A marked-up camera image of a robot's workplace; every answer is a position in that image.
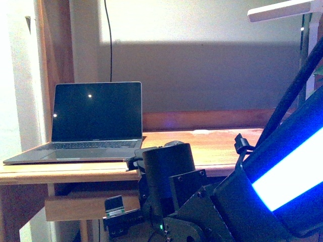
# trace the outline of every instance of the silver laptop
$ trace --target silver laptop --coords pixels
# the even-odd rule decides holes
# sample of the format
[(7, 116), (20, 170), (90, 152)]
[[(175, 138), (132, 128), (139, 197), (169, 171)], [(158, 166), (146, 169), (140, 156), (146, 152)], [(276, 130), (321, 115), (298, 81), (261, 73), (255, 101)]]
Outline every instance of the silver laptop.
[(58, 84), (51, 142), (4, 164), (120, 161), (141, 143), (140, 82)]

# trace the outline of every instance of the lamp head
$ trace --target lamp head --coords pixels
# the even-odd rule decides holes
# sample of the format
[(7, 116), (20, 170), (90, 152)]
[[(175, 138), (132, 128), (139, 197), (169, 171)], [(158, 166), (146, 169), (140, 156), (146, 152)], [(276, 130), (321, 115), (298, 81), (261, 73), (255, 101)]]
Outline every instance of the lamp head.
[(290, 0), (250, 9), (247, 16), (250, 22), (259, 22), (315, 12), (323, 12), (323, 0)]

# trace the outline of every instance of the led light strip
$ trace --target led light strip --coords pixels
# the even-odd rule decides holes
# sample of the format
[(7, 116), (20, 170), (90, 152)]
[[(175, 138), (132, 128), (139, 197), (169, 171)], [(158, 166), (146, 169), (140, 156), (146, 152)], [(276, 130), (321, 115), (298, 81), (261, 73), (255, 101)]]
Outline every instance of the led light strip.
[(323, 182), (322, 143), (323, 128), (252, 184), (271, 211)]

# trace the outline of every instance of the desk surface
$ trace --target desk surface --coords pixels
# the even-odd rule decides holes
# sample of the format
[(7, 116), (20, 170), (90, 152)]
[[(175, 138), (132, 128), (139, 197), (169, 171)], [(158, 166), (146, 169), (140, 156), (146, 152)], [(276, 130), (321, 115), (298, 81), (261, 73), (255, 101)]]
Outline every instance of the desk surface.
[[(227, 176), (238, 159), (234, 138), (241, 133), (255, 145), (261, 132), (262, 129), (147, 132), (142, 148), (173, 140), (190, 143), (196, 169), (206, 169), (208, 176)], [(2, 165), (0, 185), (137, 180), (137, 172), (125, 172), (126, 167), (123, 162)]]

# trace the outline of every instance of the laptop screen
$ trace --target laptop screen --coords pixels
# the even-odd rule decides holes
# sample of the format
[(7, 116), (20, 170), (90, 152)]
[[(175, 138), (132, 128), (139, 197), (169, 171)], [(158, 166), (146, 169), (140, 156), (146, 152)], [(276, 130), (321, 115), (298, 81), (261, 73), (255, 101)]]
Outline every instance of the laptop screen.
[(58, 84), (52, 141), (142, 138), (140, 82)]

